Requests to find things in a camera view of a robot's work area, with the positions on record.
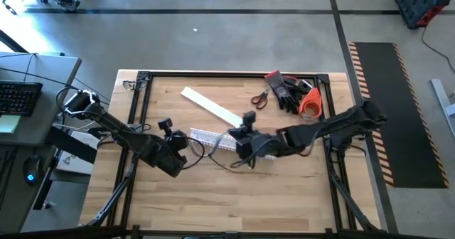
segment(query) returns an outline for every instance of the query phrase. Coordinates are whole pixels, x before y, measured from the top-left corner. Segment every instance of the computer mouse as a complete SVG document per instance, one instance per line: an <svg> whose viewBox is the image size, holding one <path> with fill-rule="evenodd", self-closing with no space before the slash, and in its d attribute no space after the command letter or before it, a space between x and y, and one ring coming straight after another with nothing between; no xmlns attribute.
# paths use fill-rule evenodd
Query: computer mouse
<svg viewBox="0 0 455 239"><path fill-rule="evenodd" d="M42 157L34 154L23 162L23 177L29 186L39 184L43 178Z"/></svg>

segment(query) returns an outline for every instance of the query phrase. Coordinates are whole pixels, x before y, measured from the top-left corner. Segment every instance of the white ruler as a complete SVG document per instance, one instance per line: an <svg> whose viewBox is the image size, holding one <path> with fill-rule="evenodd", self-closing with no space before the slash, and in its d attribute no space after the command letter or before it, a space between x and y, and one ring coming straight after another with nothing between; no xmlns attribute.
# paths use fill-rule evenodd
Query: white ruler
<svg viewBox="0 0 455 239"><path fill-rule="evenodd" d="M213 147L220 136L219 133L207 132L201 129L190 128L190 137L197 139L205 146ZM235 152L235 139L229 135L224 135L218 147Z"/></svg>
<svg viewBox="0 0 455 239"><path fill-rule="evenodd" d="M231 111L221 107L219 104L209 100L208 98L202 96L198 92L194 91L189 87L185 87L181 94L187 97L189 100L194 101L196 104L204 107L209 112L212 112L214 115L219 118L229 122L232 126L238 128L242 124L242 118L233 114Z"/></svg>

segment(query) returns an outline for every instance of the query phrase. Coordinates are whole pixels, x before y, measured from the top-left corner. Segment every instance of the gray floor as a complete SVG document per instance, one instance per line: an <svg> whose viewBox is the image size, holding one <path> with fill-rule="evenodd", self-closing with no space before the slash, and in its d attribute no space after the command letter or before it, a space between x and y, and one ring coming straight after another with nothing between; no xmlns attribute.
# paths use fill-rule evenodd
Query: gray floor
<svg viewBox="0 0 455 239"><path fill-rule="evenodd" d="M83 9L329 9L329 0L81 0ZM393 0L336 0L342 10L396 10ZM43 8L36 0L11 0ZM455 2L447 9L454 10ZM82 58L78 78L110 95L118 69L272 70L345 72L332 15L100 15L24 14L3 8L2 28L29 51L62 51ZM399 16L342 16L348 41L393 42L405 60L449 181L455 183L455 140L429 80L455 91L444 59L425 48L422 30ZM436 17L427 42L455 58L455 16ZM85 187L56 184L54 210L33 212L24 230L77 225ZM453 238L455 189L389 190L399 231Z"/></svg>

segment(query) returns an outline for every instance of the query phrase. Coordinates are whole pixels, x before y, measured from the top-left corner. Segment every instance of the black mat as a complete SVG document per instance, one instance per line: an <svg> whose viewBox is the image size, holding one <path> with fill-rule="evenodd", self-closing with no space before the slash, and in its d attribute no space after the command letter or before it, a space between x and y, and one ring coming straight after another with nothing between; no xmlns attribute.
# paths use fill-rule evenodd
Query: black mat
<svg viewBox="0 0 455 239"><path fill-rule="evenodd" d="M392 43L349 43L361 95L379 104L387 123L373 132L384 180L399 188L447 188L437 149L405 65Z"/></svg>

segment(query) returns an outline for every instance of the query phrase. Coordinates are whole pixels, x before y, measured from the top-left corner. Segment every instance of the wooden tabletop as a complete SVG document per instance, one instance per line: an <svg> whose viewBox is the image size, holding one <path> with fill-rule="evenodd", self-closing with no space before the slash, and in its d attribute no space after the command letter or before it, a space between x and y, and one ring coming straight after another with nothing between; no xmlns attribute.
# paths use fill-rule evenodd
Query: wooden tabletop
<svg viewBox="0 0 455 239"><path fill-rule="evenodd" d="M119 70L109 112L127 121L133 92L122 86L123 80L135 80L138 70ZM336 113L353 105L346 74L329 73ZM146 123L149 133L163 135L156 123L166 117L172 129L189 133L189 128L222 133L231 128L207 110L180 94L189 86L238 116L254 110L253 95L266 87L263 79L155 77L151 88ZM135 121L139 121L141 92ZM257 111L256 128L274 133L281 127L307 121L278 108L273 94L269 104ZM90 221L112 194L119 153L117 145L102 146L90 179L80 223ZM187 149L181 151L191 164L196 160ZM238 160L234 152L220 150L214 158L221 164ZM356 149L346 152L351 195L373 225L380 227L373 190L364 154ZM132 194L128 227L142 230L323 233L335 229L326 160L321 140L316 141L308 157L289 156L275 161L260 160L256 168L241 167L248 174L226 171L209 159L172 178L159 169L139 162ZM346 207L340 200L343 226L347 227ZM119 201L116 224L122 212Z"/></svg>

